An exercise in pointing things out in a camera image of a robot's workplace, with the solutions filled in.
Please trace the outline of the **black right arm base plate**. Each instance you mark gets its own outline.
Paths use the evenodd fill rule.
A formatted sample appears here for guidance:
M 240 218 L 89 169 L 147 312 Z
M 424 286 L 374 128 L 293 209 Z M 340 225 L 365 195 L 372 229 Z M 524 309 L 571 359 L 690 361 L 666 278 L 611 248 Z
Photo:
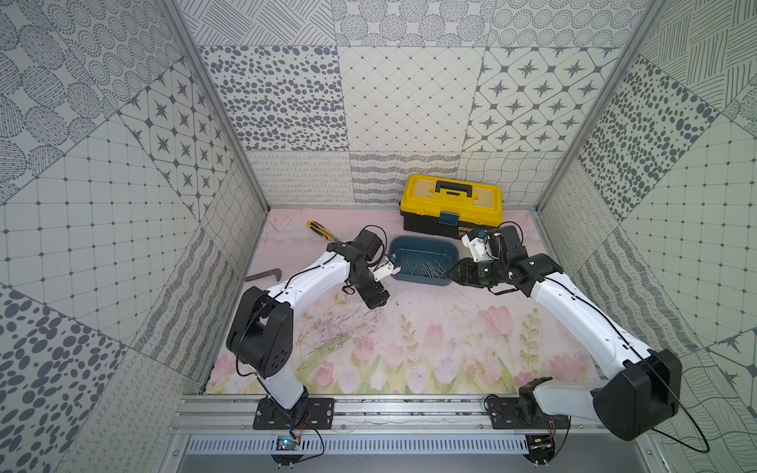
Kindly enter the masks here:
M 571 424 L 569 416 L 545 414 L 537 405 L 534 390 L 552 380 L 551 376 L 537 378 L 518 389 L 517 397 L 500 397 L 489 394 L 484 398 L 483 407 L 494 430 L 522 429 L 567 429 Z

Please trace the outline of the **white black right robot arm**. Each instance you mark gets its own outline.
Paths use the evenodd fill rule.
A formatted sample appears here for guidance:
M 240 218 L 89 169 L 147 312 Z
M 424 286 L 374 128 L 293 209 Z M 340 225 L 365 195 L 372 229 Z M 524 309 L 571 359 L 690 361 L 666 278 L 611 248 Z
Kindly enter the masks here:
M 528 254 L 513 225 L 469 232 L 461 238 L 469 256 L 447 277 L 461 286 L 503 286 L 547 309 L 597 362 L 604 384 L 536 378 L 518 391 L 518 409 L 526 421 L 567 416 L 601 423 L 611 434 L 633 441 L 675 417 L 682 364 L 668 350 L 655 351 L 614 322 L 573 283 L 549 255 Z

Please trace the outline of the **teal plastic storage box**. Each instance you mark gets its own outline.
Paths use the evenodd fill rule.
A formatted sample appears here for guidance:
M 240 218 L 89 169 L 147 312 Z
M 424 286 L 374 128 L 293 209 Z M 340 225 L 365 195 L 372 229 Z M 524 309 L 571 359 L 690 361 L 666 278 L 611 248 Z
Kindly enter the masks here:
M 390 256 L 400 267 L 394 279 L 432 286 L 451 284 L 447 274 L 459 262 L 459 250 L 454 244 L 421 236 L 394 238 L 390 243 Z

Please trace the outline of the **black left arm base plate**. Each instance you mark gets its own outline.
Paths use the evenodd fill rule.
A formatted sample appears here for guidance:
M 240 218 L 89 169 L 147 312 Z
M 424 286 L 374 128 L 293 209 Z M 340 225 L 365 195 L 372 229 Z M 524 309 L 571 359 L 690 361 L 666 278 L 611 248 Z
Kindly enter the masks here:
M 256 407 L 254 429 L 295 430 L 305 426 L 307 429 L 330 430 L 334 408 L 334 398 L 301 399 L 292 409 L 285 409 L 271 397 L 264 397 Z

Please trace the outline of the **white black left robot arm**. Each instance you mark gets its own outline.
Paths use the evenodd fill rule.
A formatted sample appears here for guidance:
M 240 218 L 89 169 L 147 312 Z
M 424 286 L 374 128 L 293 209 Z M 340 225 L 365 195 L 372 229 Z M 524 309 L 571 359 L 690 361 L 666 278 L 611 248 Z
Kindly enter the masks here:
M 309 392 L 289 366 L 298 315 L 333 288 L 356 292 L 368 309 L 383 307 L 390 293 L 382 280 L 400 270 L 386 255 L 386 233 L 366 226 L 350 242 L 330 242 L 314 263 L 286 282 L 244 290 L 226 339 L 237 375 L 255 376 L 268 398 L 296 421 L 306 415 Z

